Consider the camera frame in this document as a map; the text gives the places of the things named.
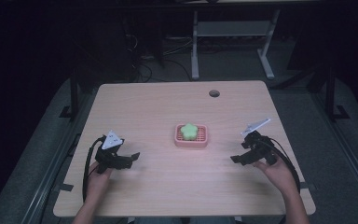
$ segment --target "green object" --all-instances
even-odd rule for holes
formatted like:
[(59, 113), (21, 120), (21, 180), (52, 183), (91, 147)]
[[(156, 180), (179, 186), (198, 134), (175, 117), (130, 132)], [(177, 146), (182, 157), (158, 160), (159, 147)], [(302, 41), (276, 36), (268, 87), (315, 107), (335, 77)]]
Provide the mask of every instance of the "green object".
[(186, 141), (193, 141), (197, 139), (197, 133), (199, 128), (196, 125), (188, 123), (187, 125), (180, 128), (180, 132), (182, 133), (183, 139)]

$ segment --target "finger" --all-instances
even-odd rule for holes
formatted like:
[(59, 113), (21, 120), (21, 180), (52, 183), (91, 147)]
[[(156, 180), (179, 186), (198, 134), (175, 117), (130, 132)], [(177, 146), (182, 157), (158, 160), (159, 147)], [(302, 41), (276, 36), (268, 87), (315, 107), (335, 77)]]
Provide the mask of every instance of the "finger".
[(267, 165), (264, 163), (264, 162), (262, 162), (262, 161), (255, 161), (254, 163), (253, 163), (253, 166), (254, 167), (257, 167), (258, 169), (260, 169), (261, 171), (265, 171), (266, 169), (267, 169)]

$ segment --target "hole in table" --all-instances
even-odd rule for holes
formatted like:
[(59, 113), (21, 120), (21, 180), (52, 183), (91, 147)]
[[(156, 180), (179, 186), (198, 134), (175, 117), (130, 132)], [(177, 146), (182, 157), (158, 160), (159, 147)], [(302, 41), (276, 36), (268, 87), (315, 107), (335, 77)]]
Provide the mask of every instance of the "hole in table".
[(220, 91), (217, 91), (217, 90), (209, 91), (209, 95), (216, 98), (220, 95)]

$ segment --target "table surface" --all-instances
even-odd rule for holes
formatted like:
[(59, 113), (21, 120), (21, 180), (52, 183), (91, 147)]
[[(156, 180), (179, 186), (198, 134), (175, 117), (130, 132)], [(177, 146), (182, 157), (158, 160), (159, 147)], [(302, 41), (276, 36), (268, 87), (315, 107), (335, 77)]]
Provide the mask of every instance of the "table surface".
[[(216, 90), (220, 96), (211, 97)], [(231, 156), (243, 149), (247, 124), (271, 118), (259, 129), (277, 140), (304, 177), (265, 83), (261, 81), (178, 82), (102, 85), (54, 207), (58, 217), (73, 217), (81, 207), (84, 165), (92, 143), (113, 130), (125, 139), (121, 156), (141, 152), (131, 169), (115, 170), (97, 215), (106, 217), (192, 217), (281, 215), (282, 196), (252, 165)], [(177, 124), (207, 127), (208, 146), (177, 147)], [(315, 204), (301, 190), (308, 214)]]

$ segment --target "floor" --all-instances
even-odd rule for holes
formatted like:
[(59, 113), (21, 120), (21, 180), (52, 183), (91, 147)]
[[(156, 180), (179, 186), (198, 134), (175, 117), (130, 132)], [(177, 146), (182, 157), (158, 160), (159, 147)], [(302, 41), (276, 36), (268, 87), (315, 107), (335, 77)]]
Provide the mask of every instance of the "floor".
[[(274, 40), (268, 51), (275, 78), (266, 79), (257, 58), (258, 40), (205, 42), (200, 50), (200, 80), (263, 80), (269, 87), (300, 71), (287, 70), (295, 40)], [(138, 82), (190, 81), (190, 52), (186, 40), (168, 41), (164, 66), (144, 55)], [(332, 122), (324, 113), (324, 89), (309, 93), (306, 77), (285, 90), (270, 90), (282, 124), (296, 154), (317, 211), (311, 223), (358, 223), (358, 104), (351, 90), (337, 80), (336, 105), (350, 119)], [(69, 81), (62, 83), (7, 181), (0, 196), (0, 223), (70, 223), (52, 213), (58, 188), (66, 175), (76, 139), (81, 134), (97, 89), (79, 94), (80, 111), (74, 120), (59, 118), (70, 104)], [(243, 217), (246, 223), (278, 223), (281, 217)], [(127, 223), (125, 217), (98, 217), (95, 223)]]

